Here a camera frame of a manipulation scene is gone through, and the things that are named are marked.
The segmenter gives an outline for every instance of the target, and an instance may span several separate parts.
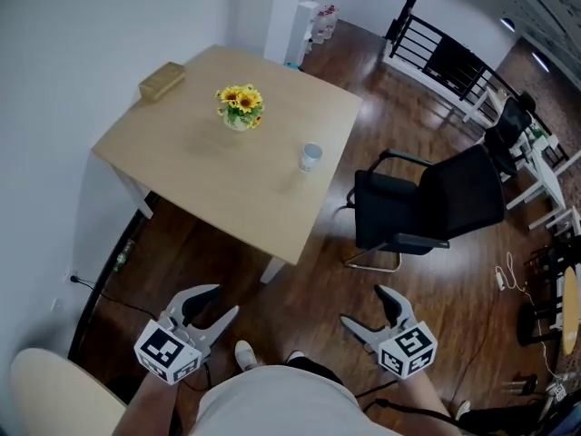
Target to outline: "person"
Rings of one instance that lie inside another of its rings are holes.
[[[243,373],[203,396],[191,435],[397,435],[369,420],[335,373],[302,352],[292,353],[282,366],[261,366],[252,347],[239,341],[235,357]],[[398,389],[401,404],[449,416],[424,372],[400,381]],[[113,436],[167,436],[176,395],[176,385],[148,374]],[[431,417],[402,415],[407,435],[460,434]]]

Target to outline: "baseboard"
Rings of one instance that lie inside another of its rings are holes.
[[[145,201],[150,206],[150,208],[155,206],[157,200],[158,195],[156,193],[148,193],[147,197],[145,198]],[[69,348],[69,353],[67,355],[67,359],[71,362],[75,361],[79,351],[81,350],[81,343],[83,342],[84,334],[86,333],[87,327],[89,326],[89,321],[91,321],[91,317],[93,316],[94,308],[97,304],[97,301],[99,300],[99,295],[103,291],[109,276],[111,276],[111,273],[113,272],[113,267],[117,262],[117,255],[123,250],[127,244],[127,241],[129,241],[131,236],[135,233],[143,218],[145,217],[139,210],[135,212],[135,215],[129,224],[127,224],[127,227],[123,231],[119,241],[117,241],[117,244],[113,248],[109,258],[107,258],[107,262],[105,263],[101,273],[99,274],[99,277],[97,278],[94,289],[91,291],[91,295],[89,296],[89,299],[83,308],[83,313],[81,313],[81,318],[76,325],[73,341],[71,342],[71,347]]]

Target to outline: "black office chair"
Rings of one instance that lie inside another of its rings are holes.
[[[509,97],[497,123],[486,130],[484,145],[499,173],[517,175],[517,162],[524,157],[513,157],[510,149],[531,125],[533,119],[528,113],[531,109],[535,111],[535,101],[529,94],[523,93],[518,99]]]
[[[390,157],[425,166],[419,185],[374,173]],[[355,244],[363,252],[344,264],[385,273],[399,269],[402,253],[447,249],[449,239],[500,223],[505,216],[498,174],[482,145],[436,164],[388,149],[367,171],[355,173],[346,206],[355,209]],[[354,263],[374,251],[396,253],[396,268]]]

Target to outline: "white cup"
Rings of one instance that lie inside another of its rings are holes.
[[[322,149],[316,144],[306,144],[302,147],[302,157],[300,158],[300,168],[309,172],[320,161],[323,156]]]

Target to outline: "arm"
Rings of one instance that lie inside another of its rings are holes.
[[[449,417],[448,411],[426,373],[417,372],[406,380],[400,380],[398,387],[402,405],[437,411]],[[452,425],[424,415],[404,413],[404,422],[408,435],[459,436],[460,434],[460,431]]]
[[[167,436],[178,387],[148,373],[113,436]]]

